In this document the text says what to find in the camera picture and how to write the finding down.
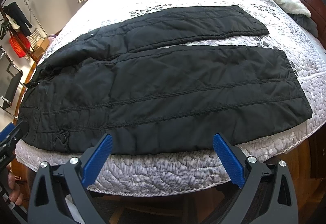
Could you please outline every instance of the blue gripper pad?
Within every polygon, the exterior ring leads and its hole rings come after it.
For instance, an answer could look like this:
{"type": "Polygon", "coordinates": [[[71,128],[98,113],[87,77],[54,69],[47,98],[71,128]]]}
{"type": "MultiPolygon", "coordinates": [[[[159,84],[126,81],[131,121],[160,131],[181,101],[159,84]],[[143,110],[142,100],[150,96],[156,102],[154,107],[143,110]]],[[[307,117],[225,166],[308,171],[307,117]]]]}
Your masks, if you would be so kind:
{"type": "Polygon", "coordinates": [[[112,151],[112,147],[112,136],[108,134],[83,168],[83,178],[81,181],[85,188],[95,183],[98,174],[112,151]]]}
{"type": "Polygon", "coordinates": [[[214,136],[213,148],[228,173],[231,182],[238,185],[241,189],[246,181],[243,173],[243,166],[220,134],[214,136]]]}
{"type": "Polygon", "coordinates": [[[13,123],[9,123],[1,132],[0,132],[0,142],[2,142],[10,132],[13,131],[15,125],[13,123]]]}

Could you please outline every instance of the white bedspread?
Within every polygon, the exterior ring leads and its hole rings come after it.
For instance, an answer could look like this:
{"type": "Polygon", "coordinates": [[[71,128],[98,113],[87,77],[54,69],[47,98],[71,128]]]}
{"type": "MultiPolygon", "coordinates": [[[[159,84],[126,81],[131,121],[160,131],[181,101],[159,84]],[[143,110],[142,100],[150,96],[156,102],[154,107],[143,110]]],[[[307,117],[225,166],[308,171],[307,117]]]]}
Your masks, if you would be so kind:
{"type": "MultiPolygon", "coordinates": [[[[144,13],[170,7],[235,4],[260,20],[270,34],[188,45],[248,45],[285,51],[313,111],[312,118],[299,126],[239,145],[246,155],[265,161],[296,147],[326,121],[326,64],[307,35],[272,0],[89,0],[51,44],[45,57],[92,29],[144,13]]],[[[63,164],[70,157],[80,156],[39,150],[23,141],[18,143],[16,155],[35,171],[41,161],[63,164]]],[[[227,180],[228,175],[213,150],[156,156],[111,155],[89,190],[128,196],[165,196],[209,188],[227,180]]]]}

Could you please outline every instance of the hanging clothes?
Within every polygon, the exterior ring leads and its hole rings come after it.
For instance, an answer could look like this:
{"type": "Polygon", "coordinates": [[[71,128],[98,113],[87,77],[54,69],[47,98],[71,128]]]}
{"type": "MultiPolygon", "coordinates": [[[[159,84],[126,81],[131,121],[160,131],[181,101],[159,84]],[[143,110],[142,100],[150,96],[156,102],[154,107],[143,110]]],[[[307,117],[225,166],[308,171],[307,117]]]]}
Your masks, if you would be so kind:
{"type": "Polygon", "coordinates": [[[4,12],[11,18],[15,19],[20,26],[22,33],[27,37],[31,35],[29,28],[32,28],[32,24],[27,20],[23,12],[20,10],[16,2],[12,2],[3,8],[4,12]]]}
{"type": "Polygon", "coordinates": [[[9,21],[9,23],[11,24],[12,28],[13,28],[15,31],[19,32],[20,26],[17,25],[16,22],[15,22],[15,21],[10,17],[10,16],[6,15],[6,17],[8,18],[8,21],[9,21]]]}

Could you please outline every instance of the cardboard box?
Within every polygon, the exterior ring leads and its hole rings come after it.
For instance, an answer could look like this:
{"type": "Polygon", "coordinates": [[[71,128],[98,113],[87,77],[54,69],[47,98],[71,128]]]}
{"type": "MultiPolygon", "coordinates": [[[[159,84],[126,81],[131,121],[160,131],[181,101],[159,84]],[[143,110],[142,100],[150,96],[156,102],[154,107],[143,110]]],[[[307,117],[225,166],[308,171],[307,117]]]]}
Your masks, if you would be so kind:
{"type": "Polygon", "coordinates": [[[50,45],[50,41],[46,38],[46,39],[40,39],[35,46],[34,49],[34,55],[38,58],[40,57],[43,52],[46,51],[46,49],[48,48],[48,46],[50,45]]]}

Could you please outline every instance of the human hand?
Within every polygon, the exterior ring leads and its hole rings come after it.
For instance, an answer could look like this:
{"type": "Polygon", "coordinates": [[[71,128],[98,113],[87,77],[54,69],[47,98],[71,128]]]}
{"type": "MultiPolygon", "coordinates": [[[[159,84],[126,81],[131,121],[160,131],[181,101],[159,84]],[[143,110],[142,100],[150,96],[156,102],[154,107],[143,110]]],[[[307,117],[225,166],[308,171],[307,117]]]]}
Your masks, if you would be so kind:
{"type": "Polygon", "coordinates": [[[19,185],[16,183],[16,178],[13,173],[10,171],[10,165],[7,165],[8,174],[8,185],[12,190],[11,194],[9,195],[9,199],[11,202],[15,203],[16,205],[20,206],[22,204],[23,195],[20,192],[19,185]]]}

